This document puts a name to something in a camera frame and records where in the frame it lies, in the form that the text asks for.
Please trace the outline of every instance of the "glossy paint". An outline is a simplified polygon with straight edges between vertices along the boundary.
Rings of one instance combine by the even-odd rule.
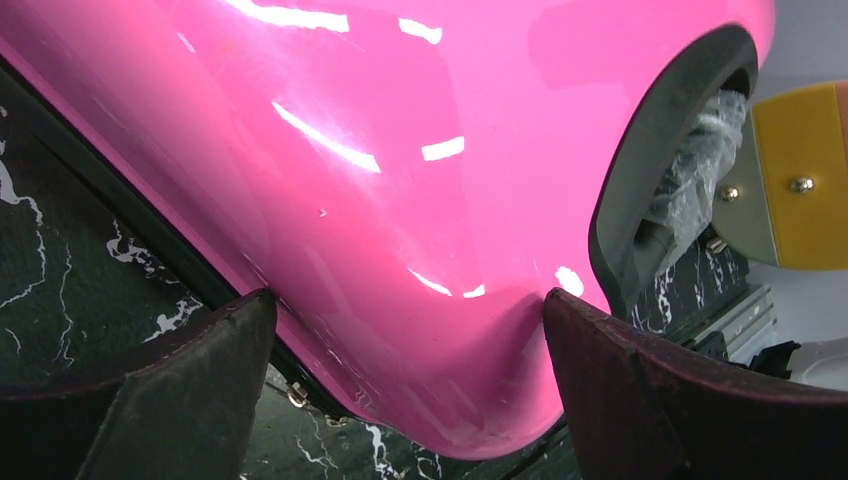
[[[494,457],[562,413],[540,322],[660,71],[771,0],[10,0],[11,62],[351,411]],[[587,360],[576,368],[593,368]]]

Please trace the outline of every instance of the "white surface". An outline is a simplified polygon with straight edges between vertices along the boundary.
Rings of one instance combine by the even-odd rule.
[[[760,73],[754,100],[812,83],[848,80],[848,2],[776,3],[774,47]],[[749,280],[772,286],[778,318],[775,343],[848,336],[848,272],[751,265]]]

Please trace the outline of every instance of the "yellow panel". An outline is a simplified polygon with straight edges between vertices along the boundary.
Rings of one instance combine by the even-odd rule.
[[[848,268],[848,164],[835,84],[768,99],[752,114],[778,264]],[[802,176],[816,184],[807,194],[791,189]]]

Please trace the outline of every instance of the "white vein pattern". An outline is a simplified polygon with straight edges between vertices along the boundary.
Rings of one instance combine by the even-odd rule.
[[[3,117],[6,116],[6,111],[3,110]],[[0,157],[6,152],[6,142],[0,141]],[[44,246],[44,237],[41,235],[41,229],[44,226],[44,214],[41,213],[41,209],[38,208],[38,203],[29,196],[18,196],[15,193],[15,186],[12,183],[12,177],[9,174],[9,170],[6,168],[6,165],[3,163],[2,159],[0,159],[0,201],[6,202],[9,205],[20,205],[22,202],[25,202],[29,205],[30,210],[33,211],[35,215],[35,224],[36,230],[35,234],[38,237],[38,246],[36,247],[36,251],[38,252],[38,256],[41,258],[41,276],[33,282],[30,282],[23,291],[20,293],[13,295],[12,297],[3,300],[0,302],[0,309],[11,305],[12,303],[26,297],[32,290],[44,283],[46,275],[47,275],[47,256],[45,255],[45,246]]]
[[[709,250],[707,250],[707,260],[710,262],[710,271],[713,272],[713,278],[715,279],[718,293],[722,293],[724,291],[724,270],[722,270],[721,264],[718,262],[716,256]]]
[[[194,298],[194,296],[190,293],[186,293],[186,295],[177,302],[177,313],[170,317],[161,313],[158,317],[156,317],[156,325],[159,326],[159,330],[153,332],[153,334],[145,338],[144,341],[149,342],[165,332],[176,330],[177,327],[181,326],[186,320],[188,320],[192,313],[196,312],[201,307],[203,307],[203,304],[200,303],[200,300]]]
[[[71,273],[73,268],[71,265],[71,248],[65,243],[65,271],[62,272],[62,283],[59,286],[59,303],[62,305],[62,316],[65,318],[67,326],[59,337],[59,352],[55,358],[55,360],[58,360],[60,357],[64,359],[66,362],[65,367],[70,367],[74,363],[74,359],[68,357],[68,348],[71,346],[71,339],[68,337],[68,334],[74,328],[74,320],[68,315],[68,307],[65,305],[65,284],[68,280],[68,274]]]
[[[439,462],[439,454],[433,453],[435,455],[434,458],[428,458],[426,456],[421,455],[426,450],[424,447],[418,447],[418,455],[415,456],[416,466],[418,467],[418,476],[427,480],[436,480],[442,478],[442,464]],[[424,473],[424,469],[422,468],[424,465],[429,464],[432,465],[433,468],[436,469],[436,476],[431,477]]]
[[[128,236],[126,248],[122,248],[121,241],[124,239],[124,236],[121,233],[118,220],[112,220],[112,226],[115,228],[116,237],[106,242],[106,250],[112,258],[121,263],[137,263],[141,265],[146,278],[151,278],[156,273],[166,273],[168,271],[149,250],[136,245],[134,237]],[[176,280],[168,278],[162,278],[161,280],[168,284],[179,283]]]
[[[321,438],[321,436],[318,434],[318,420],[312,415],[307,416],[310,418],[310,420],[312,420],[312,423],[315,427],[315,431],[312,433],[312,435],[315,436],[315,438],[318,440],[318,444],[321,446],[321,450],[324,452],[324,455],[320,457],[312,456],[312,454],[309,453],[309,450],[307,450],[306,447],[303,446],[303,443],[301,442],[301,439],[299,437],[295,438],[295,441],[297,442],[297,448],[300,449],[300,452],[303,454],[304,457],[306,457],[306,460],[309,463],[321,465],[321,468],[324,469],[324,478],[330,478],[330,469],[333,468],[335,470],[338,470],[339,467],[336,465],[335,462],[333,462],[333,459],[330,457],[330,452],[327,450],[327,445],[324,444],[324,439]]]
[[[17,349],[15,350],[15,355],[20,355],[21,354],[21,341],[18,340],[18,336],[15,335],[15,332],[9,330],[8,328],[4,328],[4,330],[6,330],[6,333],[8,333],[9,335],[12,336],[12,339],[15,341],[15,345],[17,345]]]
[[[664,333],[665,327],[667,327],[671,321],[673,320],[671,314],[671,300],[669,299],[669,287],[672,282],[674,282],[674,266],[666,270],[665,272],[654,277],[654,289],[657,294],[657,307],[660,309],[660,313],[663,318],[663,327],[660,329],[654,329],[650,325],[648,325],[648,330],[652,333]]]
[[[381,479],[403,478],[386,459],[389,451],[386,444],[383,443],[383,432],[374,425],[366,425],[365,429],[371,433],[371,446],[374,448],[374,471],[380,474]]]
[[[707,303],[707,299],[705,296],[706,287],[704,287],[704,280],[701,278],[701,248],[698,247],[698,255],[695,256],[697,258],[695,262],[695,285],[692,286],[695,291],[695,302],[698,305],[698,310],[704,308],[704,305]]]

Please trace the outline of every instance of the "black wheel arch trim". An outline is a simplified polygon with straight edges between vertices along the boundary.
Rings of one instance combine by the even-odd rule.
[[[678,54],[651,85],[607,172],[589,230],[595,276],[617,318],[628,318],[673,246],[671,232],[643,221],[674,151],[720,88],[750,97],[758,73],[748,32],[727,25]]]
[[[109,211],[135,234],[210,309],[239,298],[235,288],[114,166],[3,57],[0,57],[3,105]],[[275,338],[270,359],[287,381],[298,382],[313,406],[334,418],[352,417]]]

